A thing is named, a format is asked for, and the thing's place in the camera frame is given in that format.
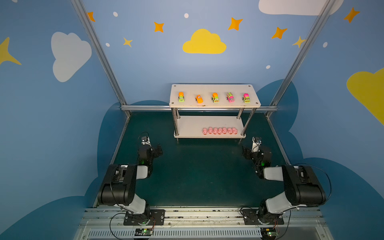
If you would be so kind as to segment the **pink drum green toy truck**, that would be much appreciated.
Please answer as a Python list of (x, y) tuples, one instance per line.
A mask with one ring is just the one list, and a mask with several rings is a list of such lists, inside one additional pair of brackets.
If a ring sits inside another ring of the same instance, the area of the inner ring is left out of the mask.
[(250, 100), (250, 95), (249, 95), (249, 94), (245, 93), (245, 94), (243, 95), (243, 102), (244, 102), (244, 103), (250, 103), (250, 102), (251, 102), (251, 100)]

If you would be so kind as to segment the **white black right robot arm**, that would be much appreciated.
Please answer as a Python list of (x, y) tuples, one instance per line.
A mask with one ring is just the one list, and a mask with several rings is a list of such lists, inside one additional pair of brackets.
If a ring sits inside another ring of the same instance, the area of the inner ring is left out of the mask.
[(257, 211), (262, 225), (276, 223), (286, 212), (299, 207), (318, 207), (331, 197), (326, 194), (310, 165), (281, 165), (272, 167), (272, 153), (260, 147), (242, 147), (242, 156), (253, 162), (256, 175), (262, 180), (282, 182), (284, 191), (261, 201)]

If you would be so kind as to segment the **orange yellow toy car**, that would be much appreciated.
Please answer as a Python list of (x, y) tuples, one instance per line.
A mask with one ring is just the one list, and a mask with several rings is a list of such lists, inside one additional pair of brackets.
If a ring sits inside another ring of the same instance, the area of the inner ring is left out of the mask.
[(204, 101), (203, 101), (203, 98), (201, 97), (201, 95), (197, 95), (196, 96), (196, 101), (198, 104), (202, 104)]

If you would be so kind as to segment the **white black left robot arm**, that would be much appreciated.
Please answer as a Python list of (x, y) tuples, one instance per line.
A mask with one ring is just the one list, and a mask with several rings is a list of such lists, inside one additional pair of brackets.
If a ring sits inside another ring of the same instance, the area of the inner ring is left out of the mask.
[(149, 226), (156, 223), (160, 213), (151, 213), (147, 201), (136, 194), (136, 185), (138, 180), (151, 176), (153, 161), (162, 154), (160, 145), (155, 148), (152, 145), (141, 145), (137, 164), (109, 165), (98, 192), (98, 203), (125, 211), (125, 226)]

